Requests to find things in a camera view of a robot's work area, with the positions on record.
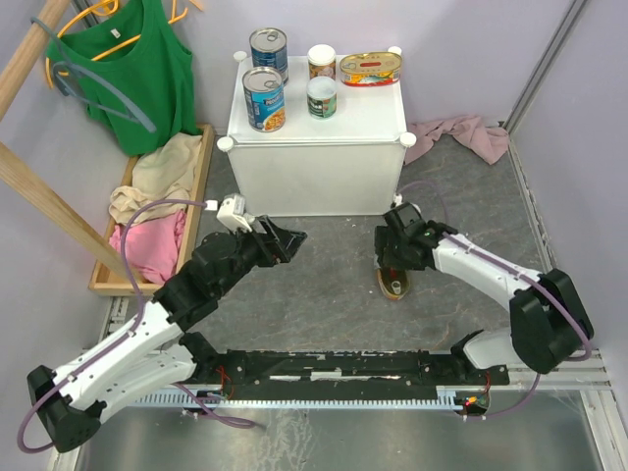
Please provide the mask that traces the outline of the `blue can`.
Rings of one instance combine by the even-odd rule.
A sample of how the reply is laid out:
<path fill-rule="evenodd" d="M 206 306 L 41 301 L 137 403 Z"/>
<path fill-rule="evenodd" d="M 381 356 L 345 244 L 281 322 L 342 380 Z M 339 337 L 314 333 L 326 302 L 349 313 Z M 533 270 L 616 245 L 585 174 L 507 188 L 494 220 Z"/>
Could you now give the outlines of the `blue can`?
<path fill-rule="evenodd" d="M 242 77 L 248 122 L 257 131 L 279 130 L 286 122 L 284 82 L 271 67 L 255 67 Z"/>
<path fill-rule="evenodd" d="M 252 64 L 277 70 L 284 83 L 288 82 L 288 38 L 274 27 L 263 27 L 249 36 Z"/>

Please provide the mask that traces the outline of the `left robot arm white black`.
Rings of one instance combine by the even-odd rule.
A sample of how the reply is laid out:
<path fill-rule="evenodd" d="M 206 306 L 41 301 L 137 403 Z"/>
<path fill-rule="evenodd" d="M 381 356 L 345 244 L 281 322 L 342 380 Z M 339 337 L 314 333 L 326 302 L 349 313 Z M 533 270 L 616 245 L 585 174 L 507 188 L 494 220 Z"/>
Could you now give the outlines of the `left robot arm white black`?
<path fill-rule="evenodd" d="M 213 313 L 224 297 L 252 269 L 288 263 L 307 239 L 302 231 L 283 229 L 261 216 L 262 229 L 207 235 L 191 258 L 151 301 L 115 334 L 55 369 L 40 365 L 26 378 L 32 408 L 59 452 L 73 450 L 113 415 L 114 397 L 133 399 L 120 382 L 138 360 L 157 346 L 181 337 Z"/>

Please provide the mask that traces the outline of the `oval gold tin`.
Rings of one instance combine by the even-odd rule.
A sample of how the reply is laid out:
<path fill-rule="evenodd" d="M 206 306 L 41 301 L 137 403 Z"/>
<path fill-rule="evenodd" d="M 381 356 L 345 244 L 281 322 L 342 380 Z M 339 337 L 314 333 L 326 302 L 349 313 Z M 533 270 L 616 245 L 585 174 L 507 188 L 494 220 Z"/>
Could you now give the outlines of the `oval gold tin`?
<path fill-rule="evenodd" d="M 340 81 L 347 86 L 385 86 L 400 79 L 402 58 L 387 51 L 347 55 L 339 65 Z"/>
<path fill-rule="evenodd" d="M 376 276 L 380 290 L 389 300 L 401 300 L 410 290 L 406 271 L 380 267 L 376 270 Z"/>

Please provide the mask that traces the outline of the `green can white lid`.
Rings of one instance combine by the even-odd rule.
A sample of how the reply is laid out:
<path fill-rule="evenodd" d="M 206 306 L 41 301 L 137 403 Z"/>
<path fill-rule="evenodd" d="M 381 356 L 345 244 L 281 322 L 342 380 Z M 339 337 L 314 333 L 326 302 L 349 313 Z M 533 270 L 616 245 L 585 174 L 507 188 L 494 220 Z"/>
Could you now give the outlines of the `green can white lid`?
<path fill-rule="evenodd" d="M 337 111 L 337 86 L 333 78 L 312 78 L 306 87 L 308 112 L 318 119 L 329 119 Z"/>

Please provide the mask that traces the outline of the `orange can white lid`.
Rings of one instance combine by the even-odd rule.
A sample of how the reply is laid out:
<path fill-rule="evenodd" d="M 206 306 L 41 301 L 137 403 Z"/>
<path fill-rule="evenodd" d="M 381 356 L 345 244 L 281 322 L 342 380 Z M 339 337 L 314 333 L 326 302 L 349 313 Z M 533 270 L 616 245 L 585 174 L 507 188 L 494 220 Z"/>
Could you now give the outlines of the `orange can white lid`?
<path fill-rule="evenodd" d="M 309 78 L 336 78 L 337 56 L 335 49 L 328 44 L 316 44 L 307 53 Z"/>

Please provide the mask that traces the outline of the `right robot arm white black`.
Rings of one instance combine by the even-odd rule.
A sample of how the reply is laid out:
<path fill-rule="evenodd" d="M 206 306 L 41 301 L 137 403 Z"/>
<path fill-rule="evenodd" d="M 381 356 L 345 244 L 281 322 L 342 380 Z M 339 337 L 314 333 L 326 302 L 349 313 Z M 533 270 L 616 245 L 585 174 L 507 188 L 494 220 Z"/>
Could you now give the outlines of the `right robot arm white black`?
<path fill-rule="evenodd" d="M 405 202 L 384 215 L 374 235 L 379 268 L 397 274 L 432 269 L 485 294 L 509 315 L 509 326 L 469 335 L 449 361 L 458 382 L 472 384 L 486 370 L 519 362 L 545 375 L 564 362 L 588 360 L 594 328 L 571 278 L 505 260 L 455 228 L 422 217 Z"/>

